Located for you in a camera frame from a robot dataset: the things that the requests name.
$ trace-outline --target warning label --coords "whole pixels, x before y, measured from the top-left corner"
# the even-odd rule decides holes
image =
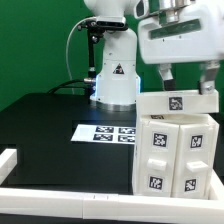
[[[117,75],[124,75],[124,69],[122,68],[121,64],[117,66],[113,73]]]

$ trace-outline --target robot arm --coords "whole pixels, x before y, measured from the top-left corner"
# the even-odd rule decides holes
[[[160,0],[159,11],[140,22],[140,51],[146,64],[159,64],[164,84],[171,63],[204,62],[200,93],[214,90],[224,59],[224,1]]]

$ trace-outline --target white block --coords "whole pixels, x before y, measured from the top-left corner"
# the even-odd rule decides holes
[[[156,159],[149,159],[147,163],[147,167],[149,169],[165,171],[167,168],[167,162],[156,160]]]
[[[207,117],[204,124],[180,126],[172,197],[208,199],[218,124]]]
[[[117,220],[118,195],[87,194],[83,201],[83,219]]]
[[[0,184],[7,178],[17,164],[17,150],[6,149],[0,155]]]
[[[140,119],[134,153],[135,195],[170,197],[179,126]]]
[[[0,213],[82,218],[85,194],[0,188]]]
[[[137,97],[137,114],[199,114],[219,112],[219,94],[200,95],[197,90],[142,93]]]
[[[223,224],[224,202],[158,198],[144,196],[119,196],[119,221]]]
[[[204,172],[209,169],[209,166],[202,161],[187,163],[187,169],[192,173]]]

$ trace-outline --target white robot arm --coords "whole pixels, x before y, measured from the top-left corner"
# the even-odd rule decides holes
[[[85,0],[85,4],[96,16],[95,27],[105,31],[103,67],[96,77],[91,103],[107,110],[133,110],[140,92],[140,78],[135,72],[137,36],[126,26],[124,15],[146,16],[148,1]]]
[[[166,81],[172,79],[170,63],[205,62],[200,92],[212,93],[224,59],[223,0],[160,0],[158,12],[140,22],[140,51],[146,64],[159,64]]]

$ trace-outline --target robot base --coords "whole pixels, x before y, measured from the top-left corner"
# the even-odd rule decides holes
[[[90,99],[90,104],[91,106],[94,106],[103,110],[109,110],[109,111],[115,111],[115,112],[125,112],[125,111],[136,110],[136,104],[130,104],[130,105],[106,104],[106,103],[102,103],[93,99]]]

